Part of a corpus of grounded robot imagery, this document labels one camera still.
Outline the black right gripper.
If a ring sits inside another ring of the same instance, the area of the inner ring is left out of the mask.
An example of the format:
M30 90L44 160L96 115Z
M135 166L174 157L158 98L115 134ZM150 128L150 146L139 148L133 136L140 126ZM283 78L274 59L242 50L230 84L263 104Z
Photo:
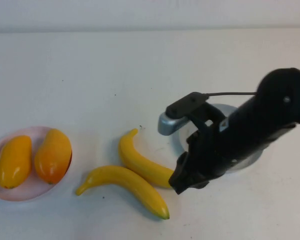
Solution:
M256 126L250 102L225 116L215 106L204 103L190 114L198 130L188 139L188 151L177 159L168 182L180 195L187 189L202 189L211 180L265 148Z

